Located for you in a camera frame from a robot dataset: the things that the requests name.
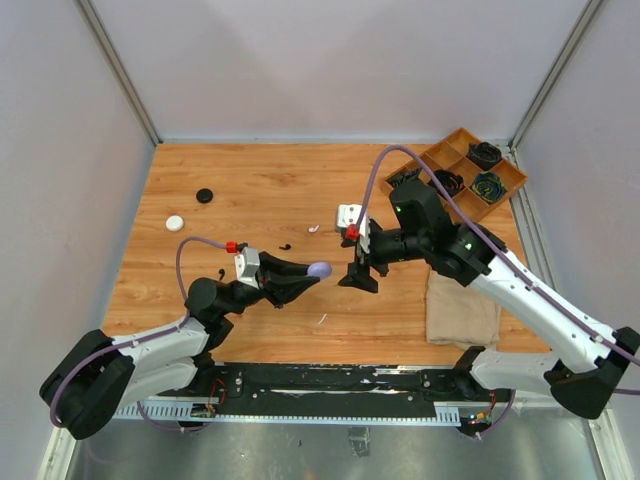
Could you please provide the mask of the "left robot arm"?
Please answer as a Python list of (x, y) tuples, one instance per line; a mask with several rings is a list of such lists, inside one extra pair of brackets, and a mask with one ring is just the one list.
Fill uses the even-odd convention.
[(100, 329), (83, 335), (40, 387), (51, 422), (83, 440), (118, 409), (155, 394), (184, 388), (195, 396), (207, 393), (214, 371), (197, 359), (229, 335), (228, 315), (261, 301), (281, 308), (332, 273), (326, 262), (298, 264), (254, 248), (234, 261), (235, 280), (201, 277), (190, 284), (179, 320), (125, 336)]

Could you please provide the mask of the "purple earbud charging case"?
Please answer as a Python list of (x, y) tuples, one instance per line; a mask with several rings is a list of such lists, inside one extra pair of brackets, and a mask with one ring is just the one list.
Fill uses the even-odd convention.
[(310, 264), (307, 268), (307, 275), (317, 277), (321, 280), (327, 279), (332, 274), (332, 267), (328, 262), (320, 261)]

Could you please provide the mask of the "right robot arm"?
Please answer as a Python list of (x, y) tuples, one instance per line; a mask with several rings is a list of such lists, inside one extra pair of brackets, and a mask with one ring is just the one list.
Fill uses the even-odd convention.
[(354, 249), (340, 285), (375, 293), (373, 271), (386, 275), (392, 263), (425, 261), (441, 276), (504, 307), (551, 349), (517, 354), (468, 348), (452, 377), (460, 397), (526, 391), (550, 396), (581, 418), (597, 419), (639, 349), (638, 333), (630, 327), (613, 329), (573, 306), (486, 228), (453, 222), (436, 190), (421, 180), (404, 182), (389, 200), (399, 222), (390, 230), (382, 229), (362, 205), (338, 206), (336, 229), (342, 245)]

